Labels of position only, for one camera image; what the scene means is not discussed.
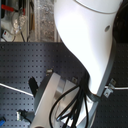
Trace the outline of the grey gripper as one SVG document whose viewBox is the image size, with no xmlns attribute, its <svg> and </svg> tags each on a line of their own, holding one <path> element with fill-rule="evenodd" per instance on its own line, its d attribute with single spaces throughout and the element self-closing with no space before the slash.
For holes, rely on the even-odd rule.
<svg viewBox="0 0 128 128">
<path fill-rule="evenodd" d="M 30 128 L 90 128 L 100 97 L 89 90 L 88 78 L 75 84 L 52 73 L 40 86 L 34 77 L 28 85 L 35 97 Z"/>
</svg>

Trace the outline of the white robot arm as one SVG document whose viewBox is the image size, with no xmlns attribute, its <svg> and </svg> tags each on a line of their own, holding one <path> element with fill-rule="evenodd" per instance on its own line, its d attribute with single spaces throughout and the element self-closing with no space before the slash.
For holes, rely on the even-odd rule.
<svg viewBox="0 0 128 128">
<path fill-rule="evenodd" d="M 85 67 L 78 85 L 52 73 L 35 96 L 30 128 L 91 128 L 115 55 L 113 23 L 123 0 L 54 0 L 54 19 L 66 47 Z"/>
</svg>

